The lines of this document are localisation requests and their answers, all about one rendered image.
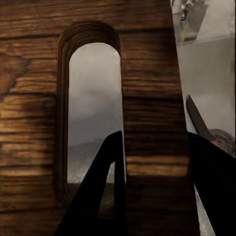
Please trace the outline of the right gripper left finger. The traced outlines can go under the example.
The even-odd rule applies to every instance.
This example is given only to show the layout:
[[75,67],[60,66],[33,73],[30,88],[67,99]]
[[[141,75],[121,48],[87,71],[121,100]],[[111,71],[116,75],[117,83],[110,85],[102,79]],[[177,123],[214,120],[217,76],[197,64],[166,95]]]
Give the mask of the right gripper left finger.
[[[97,219],[110,164],[114,161],[114,217]],[[128,236],[122,131],[104,140],[54,236]]]

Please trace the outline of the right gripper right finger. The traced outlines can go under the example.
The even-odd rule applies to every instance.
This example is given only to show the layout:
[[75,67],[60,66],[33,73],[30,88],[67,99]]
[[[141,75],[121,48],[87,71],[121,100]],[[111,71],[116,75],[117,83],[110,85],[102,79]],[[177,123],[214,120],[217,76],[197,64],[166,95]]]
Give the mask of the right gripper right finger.
[[236,159],[187,132],[193,181],[216,236],[236,236]]

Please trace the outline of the cutting board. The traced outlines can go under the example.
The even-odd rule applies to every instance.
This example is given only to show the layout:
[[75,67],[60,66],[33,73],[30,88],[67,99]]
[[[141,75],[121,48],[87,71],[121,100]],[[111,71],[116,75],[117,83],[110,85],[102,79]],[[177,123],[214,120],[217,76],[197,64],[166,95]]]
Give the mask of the cutting board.
[[128,236],[201,236],[171,0],[0,0],[0,236],[54,236],[74,198],[69,62],[95,42],[120,55]]

